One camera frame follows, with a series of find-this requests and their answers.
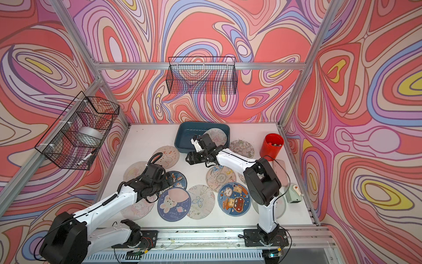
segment butterfly drawing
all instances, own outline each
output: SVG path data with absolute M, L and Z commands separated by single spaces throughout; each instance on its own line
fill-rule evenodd
M 201 198 L 201 197 L 197 196 L 196 199 L 193 199 L 192 203 L 193 204 L 198 204 L 198 207 L 201 208 L 203 201 L 204 201 L 204 198 Z
M 223 166 L 221 166 L 221 165 L 217 165 L 217 166 L 215 166 L 215 167 L 213 167 L 212 168 L 212 171 L 213 172 L 216 172 L 216 171 L 218 171 L 218 170 L 220 170 L 220 169 L 222 169 L 223 168 Z

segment swirly patterned backdrop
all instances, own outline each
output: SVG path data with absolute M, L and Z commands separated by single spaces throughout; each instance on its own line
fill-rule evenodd
M 323 0 L 93 0 L 68 10 L 97 61 L 165 62 L 179 54 L 304 61 L 324 17 Z M 243 78 L 248 78 L 245 71 Z
M 328 2 L 274 0 L 70 1 L 68 10 L 101 62 L 235 56 L 303 62 Z M 104 71 L 129 122 L 275 122 L 298 71 L 239 71 L 237 95 L 168 95 L 165 71 Z
M 422 263 L 422 2 L 347 0 L 284 130 L 346 263 Z
M 130 123 L 276 122 L 299 71 L 253 70 L 235 95 L 169 94 L 166 71 L 106 70 L 108 82 Z
M 93 77 L 48 0 L 0 1 L 0 25 L 1 191 Z M 0 218 L 0 263 L 33 261 L 57 214 L 92 203 L 122 133 L 117 120 L 90 171 L 42 164 Z

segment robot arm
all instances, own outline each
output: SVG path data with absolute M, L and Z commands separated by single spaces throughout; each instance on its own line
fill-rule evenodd
M 59 214 L 45 236 L 40 255 L 51 264 L 79 264 L 87 256 L 112 245 L 136 246 L 142 233 L 130 220 L 110 228 L 96 228 L 120 210 L 173 184 L 173 178 L 162 166 L 148 163 L 141 175 L 122 182 L 109 197 L 73 214 Z
M 273 204 L 279 195 L 281 183 L 269 162 L 264 158 L 249 159 L 223 146 L 217 147 L 208 134 L 194 136 L 191 142 L 196 151 L 187 155 L 186 162 L 189 164 L 215 163 L 245 176 L 249 193 L 258 203 L 258 229 L 262 231 L 262 240 L 270 241 L 278 227 L 273 219 Z

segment ventilation grille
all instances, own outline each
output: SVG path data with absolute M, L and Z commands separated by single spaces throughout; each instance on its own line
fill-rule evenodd
M 126 251 L 117 252 L 121 262 L 161 262 L 161 261 L 261 261 L 262 250 L 167 250 L 149 251 L 144 256 L 126 256 Z M 83 263 L 116 262 L 113 251 L 100 251 L 92 254 Z

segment white tabletop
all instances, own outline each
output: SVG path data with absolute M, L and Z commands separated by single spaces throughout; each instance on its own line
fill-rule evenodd
M 242 139 L 249 142 L 255 150 L 255 159 L 259 159 L 259 151 L 264 137 L 269 133 L 278 133 L 276 124 L 254 123 L 254 124 L 228 124 L 230 127 L 230 141 Z M 123 148 L 117 159 L 116 165 L 110 175 L 102 199 L 114 193 L 120 182 L 123 181 L 125 170 L 135 162 L 148 161 L 154 151 L 162 146 L 174 146 L 177 125 L 132 125 L 124 142 Z M 206 184 L 205 176 L 209 168 L 205 164 L 189 165 L 186 161 L 186 154 L 180 153 L 177 164 L 167 171 L 180 171 L 187 179 L 187 189 L 197 184 Z M 297 183 L 292 166 L 289 162 L 286 150 L 282 147 L 277 159 L 286 164 L 286 171 L 290 176 L 291 183 Z M 101 227 L 109 227 L 114 221 L 120 222 L 124 217 L 117 213 L 108 219 Z M 168 222 L 158 215 L 157 203 L 154 204 L 151 212 L 142 219 L 134 221 L 141 227 L 216 227 L 216 226 L 256 226 L 258 213 L 251 206 L 249 211 L 238 217 L 225 214 L 216 201 L 213 211 L 205 218 L 194 220 L 185 216 L 177 222 Z M 284 225 L 311 225 L 312 221 L 304 201 L 296 204 L 287 204 L 285 213 L 278 219 L 281 226 Z

